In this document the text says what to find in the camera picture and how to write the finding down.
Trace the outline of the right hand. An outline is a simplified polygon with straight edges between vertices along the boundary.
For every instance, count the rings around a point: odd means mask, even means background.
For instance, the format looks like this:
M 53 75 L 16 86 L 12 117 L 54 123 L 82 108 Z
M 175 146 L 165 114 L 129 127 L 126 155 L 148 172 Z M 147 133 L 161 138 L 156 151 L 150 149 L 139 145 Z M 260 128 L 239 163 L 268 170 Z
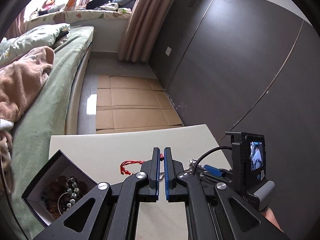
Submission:
M 265 212 L 262 213 L 262 215 L 269 220 L 275 227 L 277 227 L 280 231 L 282 231 L 282 229 L 279 226 L 279 223 L 276 220 L 276 217 L 273 213 L 273 211 L 268 208 Z

